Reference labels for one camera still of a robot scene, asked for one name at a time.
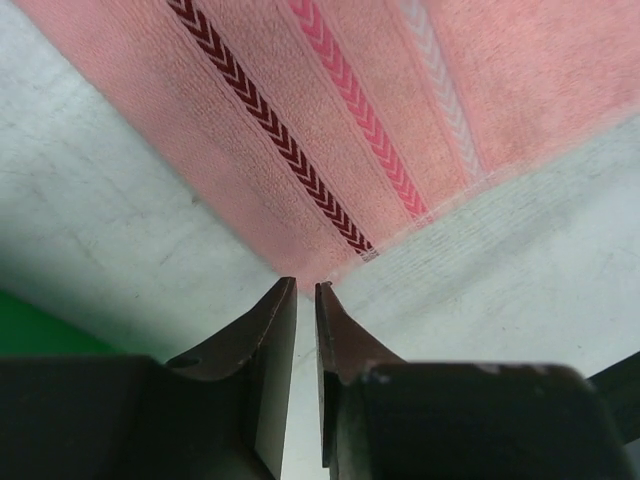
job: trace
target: white chevron stripe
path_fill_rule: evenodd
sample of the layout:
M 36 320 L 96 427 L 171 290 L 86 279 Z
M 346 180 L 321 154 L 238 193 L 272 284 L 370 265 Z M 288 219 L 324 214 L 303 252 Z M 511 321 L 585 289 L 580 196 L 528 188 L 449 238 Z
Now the white chevron stripe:
M 472 182 L 484 180 L 485 172 L 478 158 L 469 124 L 464 116 L 458 95 L 440 52 L 440 46 L 429 21 L 427 11 L 419 0 L 399 0 L 409 29 L 414 33 L 414 40 L 422 59 L 429 71 L 433 83 L 438 106 L 442 110 L 447 124 L 456 139 L 462 164 Z

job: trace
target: pink towel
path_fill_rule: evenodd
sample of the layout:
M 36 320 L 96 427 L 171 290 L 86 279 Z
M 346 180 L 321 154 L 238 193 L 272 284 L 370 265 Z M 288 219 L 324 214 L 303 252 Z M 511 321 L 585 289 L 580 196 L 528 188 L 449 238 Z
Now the pink towel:
M 640 104 L 637 1 L 17 3 L 303 288 Z

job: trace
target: pink chevron stripe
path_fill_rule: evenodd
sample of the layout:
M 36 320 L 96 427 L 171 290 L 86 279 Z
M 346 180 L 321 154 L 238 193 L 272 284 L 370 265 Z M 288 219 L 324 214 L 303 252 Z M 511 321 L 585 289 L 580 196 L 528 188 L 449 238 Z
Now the pink chevron stripe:
M 333 38 L 318 6 L 312 0 L 290 0 L 291 11 L 297 16 L 300 28 L 322 60 L 331 80 L 338 88 L 347 108 L 362 129 L 372 152 L 378 157 L 396 194 L 413 219 L 430 217 L 429 209 L 420 198 L 409 178 L 402 160 L 384 131 L 382 123 L 360 88 L 358 79 Z

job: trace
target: green surface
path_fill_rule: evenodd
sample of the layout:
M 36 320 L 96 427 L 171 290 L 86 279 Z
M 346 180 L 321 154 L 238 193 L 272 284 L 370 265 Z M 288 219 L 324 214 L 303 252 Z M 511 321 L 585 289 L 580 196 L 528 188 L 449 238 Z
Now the green surface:
M 0 355 L 116 352 L 88 333 L 0 292 Z

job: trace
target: dark metal jaw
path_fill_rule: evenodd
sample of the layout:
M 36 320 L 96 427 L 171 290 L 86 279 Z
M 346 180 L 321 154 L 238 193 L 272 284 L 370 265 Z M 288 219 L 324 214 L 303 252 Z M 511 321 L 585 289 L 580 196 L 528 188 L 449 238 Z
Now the dark metal jaw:
M 632 479 L 574 370 L 403 362 L 316 286 L 323 465 L 332 479 Z
M 0 360 L 0 478 L 280 478 L 296 282 L 159 365 L 146 356 Z

